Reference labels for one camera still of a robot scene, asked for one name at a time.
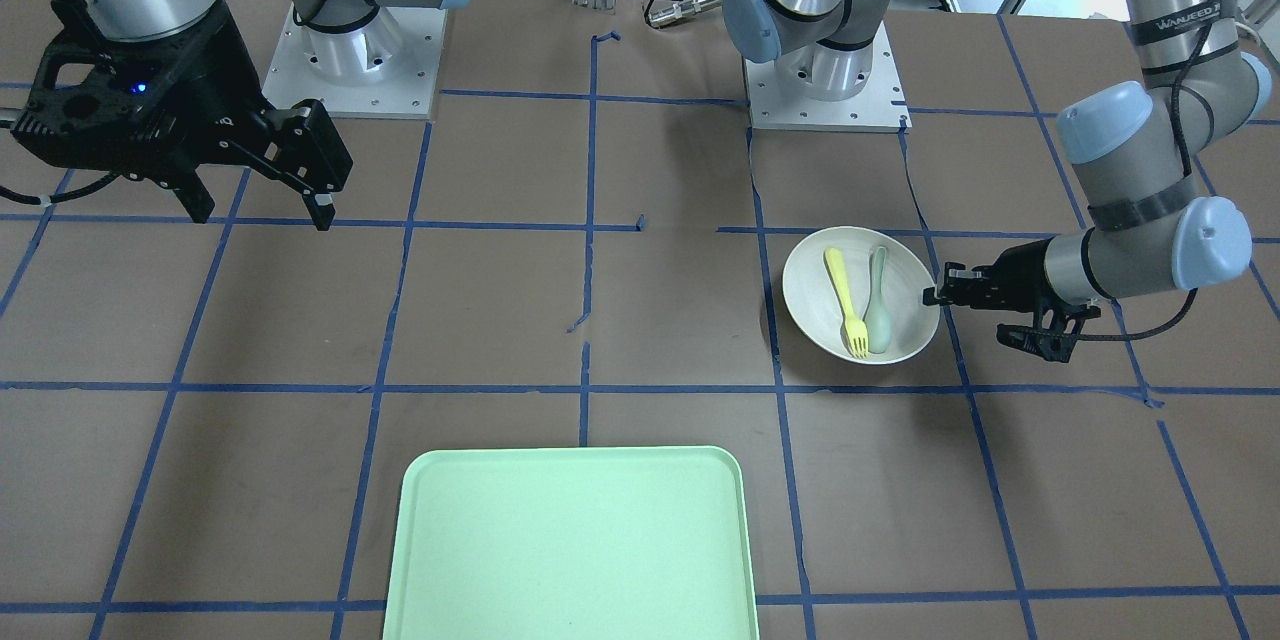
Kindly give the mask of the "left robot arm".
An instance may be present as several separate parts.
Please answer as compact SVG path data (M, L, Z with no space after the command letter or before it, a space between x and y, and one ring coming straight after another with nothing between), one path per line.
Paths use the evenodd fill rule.
M723 0L746 61L791 52L868 61L888 0ZM1230 198L1207 197L1192 160L1248 124L1270 99L1271 72L1242 52L1234 0L1126 0L1142 78L1069 104L1056 128L1092 225L1016 244L991 265L946 262L922 305L1030 316L1000 325L1012 349L1066 362L1102 301L1183 292L1240 276L1252 259L1248 221Z

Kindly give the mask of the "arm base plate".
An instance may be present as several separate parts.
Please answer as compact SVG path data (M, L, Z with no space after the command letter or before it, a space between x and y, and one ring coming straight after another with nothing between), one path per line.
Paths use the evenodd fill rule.
M855 51L822 44L768 63L742 61L755 131L900 133L913 120L887 26Z
M443 8L381 8L342 35L285 17L262 93L276 108L315 99L334 119L429 120L449 17Z

